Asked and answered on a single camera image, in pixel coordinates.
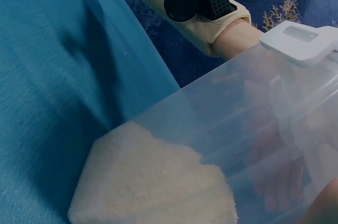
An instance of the hand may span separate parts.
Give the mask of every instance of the hand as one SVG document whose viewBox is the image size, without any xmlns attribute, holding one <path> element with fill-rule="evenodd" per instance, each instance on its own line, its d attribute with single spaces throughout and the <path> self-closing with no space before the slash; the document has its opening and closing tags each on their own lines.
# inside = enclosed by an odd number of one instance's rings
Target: hand
<svg viewBox="0 0 338 224">
<path fill-rule="evenodd" d="M 271 109 L 269 92 L 257 84 L 250 83 L 246 86 L 250 106 L 254 107 L 249 114 L 251 131 L 257 135 L 249 156 L 249 165 L 259 162 L 270 165 L 267 157 L 277 151 L 287 151 L 279 134 L 278 124 Z M 292 157 L 285 156 L 288 162 L 277 167 L 272 173 L 258 177 L 252 174 L 255 192 L 263 197 L 267 211 L 287 210 L 292 201 L 302 198 L 301 179 L 304 162 L 302 158 L 292 161 Z"/>
</svg>

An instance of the coral pattern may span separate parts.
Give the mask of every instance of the coral pattern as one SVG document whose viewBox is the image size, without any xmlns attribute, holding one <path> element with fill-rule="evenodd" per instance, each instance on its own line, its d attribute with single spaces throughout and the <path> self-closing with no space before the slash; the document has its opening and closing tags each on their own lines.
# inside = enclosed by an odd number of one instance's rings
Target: coral pattern
<svg viewBox="0 0 338 224">
<path fill-rule="evenodd" d="M 284 0 L 282 5 L 273 5 L 271 10 L 264 11 L 262 28 L 268 31 L 285 20 L 301 22 L 297 7 L 298 2 L 291 0 Z"/>
</svg>

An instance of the black device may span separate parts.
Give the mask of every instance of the black device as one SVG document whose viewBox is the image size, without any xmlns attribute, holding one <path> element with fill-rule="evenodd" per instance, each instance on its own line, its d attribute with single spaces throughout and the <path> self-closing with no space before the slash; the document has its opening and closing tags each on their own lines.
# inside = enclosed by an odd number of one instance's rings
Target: black device
<svg viewBox="0 0 338 224">
<path fill-rule="evenodd" d="M 186 22 L 196 14 L 214 21 L 236 11 L 237 7 L 229 0 L 164 0 L 164 9 L 171 20 Z"/>
</svg>

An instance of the blue patterned fabric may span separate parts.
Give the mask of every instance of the blue patterned fabric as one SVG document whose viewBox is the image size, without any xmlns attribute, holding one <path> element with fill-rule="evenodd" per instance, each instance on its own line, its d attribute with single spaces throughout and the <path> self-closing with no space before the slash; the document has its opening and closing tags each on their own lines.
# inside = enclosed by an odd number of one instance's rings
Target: blue patterned fabric
<svg viewBox="0 0 338 224">
<path fill-rule="evenodd" d="M 68 223 L 92 142 L 179 86 L 124 0 L 0 8 L 0 223 Z"/>
<path fill-rule="evenodd" d="M 173 27 L 139 0 L 126 0 L 151 37 L 180 86 L 185 86 L 223 61 L 207 58 Z M 311 26 L 337 25 L 338 0 L 237 0 L 252 14 L 254 25 L 266 31 L 283 20 Z"/>
</svg>

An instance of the white plastic clip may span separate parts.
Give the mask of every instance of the white plastic clip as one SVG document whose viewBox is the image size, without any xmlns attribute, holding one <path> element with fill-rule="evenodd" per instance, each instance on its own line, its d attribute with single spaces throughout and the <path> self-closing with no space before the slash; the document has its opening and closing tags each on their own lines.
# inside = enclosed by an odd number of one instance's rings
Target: white plastic clip
<svg viewBox="0 0 338 224">
<path fill-rule="evenodd" d="M 263 34 L 260 43 L 266 49 L 285 56 L 292 64 L 307 68 L 338 51 L 338 29 L 284 21 Z"/>
</svg>

